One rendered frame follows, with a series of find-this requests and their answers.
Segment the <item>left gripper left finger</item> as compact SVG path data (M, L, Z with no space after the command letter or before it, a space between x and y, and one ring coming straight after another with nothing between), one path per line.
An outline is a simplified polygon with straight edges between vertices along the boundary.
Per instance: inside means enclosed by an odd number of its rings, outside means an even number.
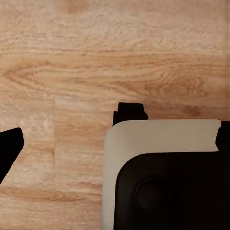
M0 132L0 184L23 147L24 138L20 127Z

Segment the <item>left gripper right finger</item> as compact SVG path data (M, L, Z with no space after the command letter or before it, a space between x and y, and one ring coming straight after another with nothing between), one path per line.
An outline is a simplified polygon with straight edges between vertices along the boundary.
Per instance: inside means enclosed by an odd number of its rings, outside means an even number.
M230 165L230 129L220 127L217 132L215 144Z

